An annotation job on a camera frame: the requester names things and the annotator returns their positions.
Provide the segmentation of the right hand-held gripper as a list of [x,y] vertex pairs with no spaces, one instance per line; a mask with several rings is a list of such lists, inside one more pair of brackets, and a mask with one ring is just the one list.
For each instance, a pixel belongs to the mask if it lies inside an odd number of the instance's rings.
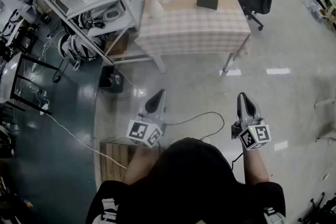
[[231,126],[232,140],[240,139],[245,150],[257,150],[271,141],[269,125],[261,118],[257,102],[241,92],[237,97],[239,121]]

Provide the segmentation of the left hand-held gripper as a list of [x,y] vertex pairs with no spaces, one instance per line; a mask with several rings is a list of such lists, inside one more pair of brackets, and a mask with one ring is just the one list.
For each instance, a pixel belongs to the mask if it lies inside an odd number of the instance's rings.
[[141,102],[139,113],[130,120],[126,135],[134,144],[148,148],[159,146],[159,139],[165,133],[165,99],[166,90],[161,89]]

